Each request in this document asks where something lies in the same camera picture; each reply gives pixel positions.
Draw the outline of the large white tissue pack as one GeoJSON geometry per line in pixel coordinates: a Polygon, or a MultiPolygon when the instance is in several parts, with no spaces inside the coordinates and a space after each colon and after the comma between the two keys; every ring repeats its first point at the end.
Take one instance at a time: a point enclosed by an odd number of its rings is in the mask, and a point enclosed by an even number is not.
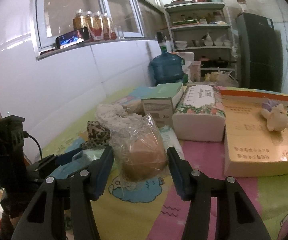
{"type": "Polygon", "coordinates": [[[184,157],[184,153],[181,147],[181,144],[174,132],[174,130],[169,127],[169,126],[164,126],[164,127],[160,127],[159,128],[162,140],[163,140],[163,145],[164,145],[164,149],[165,151],[169,148],[169,147],[174,147],[175,150],[177,151],[180,159],[185,159],[184,157]]]}

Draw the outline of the glass jar on refrigerator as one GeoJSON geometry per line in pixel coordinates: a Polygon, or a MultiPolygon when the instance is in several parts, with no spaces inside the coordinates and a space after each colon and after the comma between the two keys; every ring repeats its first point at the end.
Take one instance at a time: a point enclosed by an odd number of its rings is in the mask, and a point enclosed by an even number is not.
{"type": "Polygon", "coordinates": [[[248,7],[246,0],[237,0],[238,5],[241,8],[242,13],[248,13],[248,7]]]}

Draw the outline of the smartphone on window sill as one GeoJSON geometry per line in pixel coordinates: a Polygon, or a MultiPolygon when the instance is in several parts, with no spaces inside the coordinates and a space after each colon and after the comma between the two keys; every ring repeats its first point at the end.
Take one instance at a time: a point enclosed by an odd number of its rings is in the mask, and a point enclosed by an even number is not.
{"type": "Polygon", "coordinates": [[[57,49],[64,49],[90,39],[90,34],[87,27],[70,31],[66,34],[58,36],[56,41],[57,49]]]}

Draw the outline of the plastic bag of vegetables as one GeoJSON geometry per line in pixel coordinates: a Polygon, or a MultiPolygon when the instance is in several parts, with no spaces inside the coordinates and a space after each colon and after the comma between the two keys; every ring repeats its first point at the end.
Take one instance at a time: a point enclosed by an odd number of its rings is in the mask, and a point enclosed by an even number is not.
{"type": "Polygon", "coordinates": [[[217,71],[207,73],[204,76],[206,82],[216,83],[222,87],[239,87],[238,81],[231,76],[231,72],[223,72],[219,69],[217,71]]]}

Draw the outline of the grey metal shelf rack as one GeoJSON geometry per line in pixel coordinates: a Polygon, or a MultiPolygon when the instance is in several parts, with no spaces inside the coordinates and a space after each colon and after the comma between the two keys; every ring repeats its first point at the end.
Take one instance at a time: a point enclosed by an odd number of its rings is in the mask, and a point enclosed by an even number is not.
{"type": "Polygon", "coordinates": [[[194,53],[202,74],[228,71],[238,77],[237,44],[224,2],[173,1],[164,6],[173,52],[194,53]]]}

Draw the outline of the leopard print cloth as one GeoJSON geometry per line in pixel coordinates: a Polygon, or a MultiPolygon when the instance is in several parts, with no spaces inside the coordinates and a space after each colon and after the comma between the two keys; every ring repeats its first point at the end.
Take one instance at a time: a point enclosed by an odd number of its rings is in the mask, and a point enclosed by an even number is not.
{"type": "Polygon", "coordinates": [[[79,148],[90,150],[109,145],[110,131],[103,127],[98,121],[87,122],[87,140],[81,143],[79,148]]]}

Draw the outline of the colourful cartoon bed sheet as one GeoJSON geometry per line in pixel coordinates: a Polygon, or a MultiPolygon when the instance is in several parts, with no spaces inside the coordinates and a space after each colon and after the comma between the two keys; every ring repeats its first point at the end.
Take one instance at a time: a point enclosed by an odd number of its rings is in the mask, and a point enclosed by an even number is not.
{"type": "MultiPolygon", "coordinates": [[[[192,167],[207,176],[224,176],[222,142],[179,141],[177,148],[192,167]]],[[[238,183],[258,210],[272,239],[288,233],[288,174],[238,178],[238,183]]],[[[126,191],[119,186],[118,172],[110,174],[104,194],[92,203],[101,239],[180,239],[189,203],[177,195],[171,177],[155,178],[143,190],[126,191]]]]}

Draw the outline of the sliding glass window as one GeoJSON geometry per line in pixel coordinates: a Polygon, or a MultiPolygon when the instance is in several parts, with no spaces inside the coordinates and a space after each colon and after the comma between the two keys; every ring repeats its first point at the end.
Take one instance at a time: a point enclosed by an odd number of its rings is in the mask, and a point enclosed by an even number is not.
{"type": "Polygon", "coordinates": [[[77,11],[107,13],[126,38],[144,37],[138,0],[33,0],[35,32],[39,51],[54,48],[55,39],[73,30],[77,11]]]}

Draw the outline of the brown item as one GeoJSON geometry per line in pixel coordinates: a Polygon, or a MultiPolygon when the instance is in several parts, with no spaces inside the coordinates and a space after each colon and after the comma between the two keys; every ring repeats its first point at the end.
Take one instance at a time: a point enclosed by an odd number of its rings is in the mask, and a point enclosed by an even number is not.
{"type": "Polygon", "coordinates": [[[109,145],[124,183],[141,183],[168,167],[161,133],[150,114],[110,131],[109,145]]]}

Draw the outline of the amber liquid bottle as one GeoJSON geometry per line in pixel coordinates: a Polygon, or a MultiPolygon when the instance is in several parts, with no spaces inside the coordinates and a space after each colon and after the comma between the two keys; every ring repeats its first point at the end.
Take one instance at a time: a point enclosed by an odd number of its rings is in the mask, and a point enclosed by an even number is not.
{"type": "Polygon", "coordinates": [[[82,9],[78,9],[76,11],[75,17],[73,19],[73,28],[75,30],[77,29],[81,29],[87,27],[86,21],[85,21],[85,16],[83,14],[83,10],[82,9]]]}

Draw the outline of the mint green round item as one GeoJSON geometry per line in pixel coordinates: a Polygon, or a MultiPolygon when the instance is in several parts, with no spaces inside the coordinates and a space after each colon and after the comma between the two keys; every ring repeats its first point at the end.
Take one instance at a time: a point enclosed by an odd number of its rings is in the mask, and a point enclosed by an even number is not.
{"type": "Polygon", "coordinates": [[[82,150],[81,152],[79,152],[73,156],[72,164],[78,168],[88,166],[93,161],[100,159],[102,153],[103,153],[102,149],[82,150]]]}

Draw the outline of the black refrigerator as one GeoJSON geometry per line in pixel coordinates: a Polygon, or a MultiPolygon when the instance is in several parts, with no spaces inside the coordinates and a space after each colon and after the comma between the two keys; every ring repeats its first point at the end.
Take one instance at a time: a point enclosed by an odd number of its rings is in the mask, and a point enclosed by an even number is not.
{"type": "Polygon", "coordinates": [[[281,91],[282,49],[270,18],[243,12],[237,19],[241,87],[281,91]]]}

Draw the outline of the white lace cloth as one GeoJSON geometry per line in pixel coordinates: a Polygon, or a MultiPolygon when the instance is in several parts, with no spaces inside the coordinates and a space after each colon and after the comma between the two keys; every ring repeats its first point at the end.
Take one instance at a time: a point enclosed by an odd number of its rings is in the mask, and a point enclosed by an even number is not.
{"type": "Polygon", "coordinates": [[[128,108],[119,104],[99,104],[96,108],[95,118],[99,124],[109,130],[126,128],[142,118],[128,108]]]}

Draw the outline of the white flour sack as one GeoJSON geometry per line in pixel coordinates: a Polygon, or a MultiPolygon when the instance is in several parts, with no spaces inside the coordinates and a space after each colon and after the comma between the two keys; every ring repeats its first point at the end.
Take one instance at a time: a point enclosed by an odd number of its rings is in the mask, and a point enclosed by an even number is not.
{"type": "Polygon", "coordinates": [[[184,72],[185,79],[187,80],[187,82],[191,82],[190,66],[194,62],[194,57],[195,57],[194,53],[178,51],[176,52],[176,55],[181,58],[181,65],[182,65],[182,70],[184,72]]]}

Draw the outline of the orange rimmed cardboard box tray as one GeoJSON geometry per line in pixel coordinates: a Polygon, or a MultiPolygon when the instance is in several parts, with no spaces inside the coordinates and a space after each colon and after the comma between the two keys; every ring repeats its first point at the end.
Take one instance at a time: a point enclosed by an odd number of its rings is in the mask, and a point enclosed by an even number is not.
{"type": "Polygon", "coordinates": [[[226,115],[225,176],[288,174],[288,128],[270,132],[260,113],[268,100],[288,107],[288,95],[237,88],[222,88],[220,93],[226,115]]]}

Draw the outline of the green white paper box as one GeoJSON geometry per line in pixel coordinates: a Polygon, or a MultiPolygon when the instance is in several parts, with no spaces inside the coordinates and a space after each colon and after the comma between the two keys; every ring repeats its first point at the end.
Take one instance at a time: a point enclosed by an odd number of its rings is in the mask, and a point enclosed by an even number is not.
{"type": "Polygon", "coordinates": [[[142,100],[144,113],[150,114],[158,127],[173,126],[172,116],[183,96],[183,84],[159,84],[142,100]]]}

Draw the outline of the floral tissue box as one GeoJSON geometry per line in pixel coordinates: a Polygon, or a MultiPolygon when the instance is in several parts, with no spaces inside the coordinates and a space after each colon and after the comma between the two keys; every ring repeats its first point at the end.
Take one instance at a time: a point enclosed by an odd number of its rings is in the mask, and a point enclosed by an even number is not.
{"type": "Polygon", "coordinates": [[[173,130],[180,140],[220,142],[226,115],[218,87],[188,86],[172,116],[173,130]]]}

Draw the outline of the cream plush bunny purple dress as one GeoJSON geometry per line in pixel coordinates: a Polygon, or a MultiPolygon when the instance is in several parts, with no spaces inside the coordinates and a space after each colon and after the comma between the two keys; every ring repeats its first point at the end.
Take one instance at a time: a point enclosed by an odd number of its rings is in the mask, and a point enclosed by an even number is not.
{"type": "Polygon", "coordinates": [[[261,103],[261,115],[266,119],[266,126],[270,132],[281,132],[288,128],[288,115],[282,103],[268,99],[261,103]]]}

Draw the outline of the blue water jug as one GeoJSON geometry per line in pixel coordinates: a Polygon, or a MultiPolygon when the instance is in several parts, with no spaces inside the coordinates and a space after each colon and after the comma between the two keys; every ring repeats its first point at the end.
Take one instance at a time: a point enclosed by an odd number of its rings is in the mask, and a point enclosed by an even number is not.
{"type": "Polygon", "coordinates": [[[182,81],[184,72],[182,70],[181,58],[177,54],[167,51],[167,44],[162,32],[158,31],[156,38],[161,54],[150,62],[156,84],[182,81]]]}

